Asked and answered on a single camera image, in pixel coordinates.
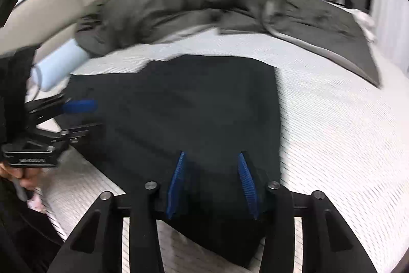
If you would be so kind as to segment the person's left hand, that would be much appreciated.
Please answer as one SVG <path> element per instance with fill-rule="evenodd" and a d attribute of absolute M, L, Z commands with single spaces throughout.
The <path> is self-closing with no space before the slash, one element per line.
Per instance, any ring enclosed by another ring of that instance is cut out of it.
<path fill-rule="evenodd" d="M 19 181 L 21 187 L 33 191 L 38 187 L 42 178 L 41 168 L 12 168 L 4 163 L 1 166 L 1 177 L 13 181 Z"/>

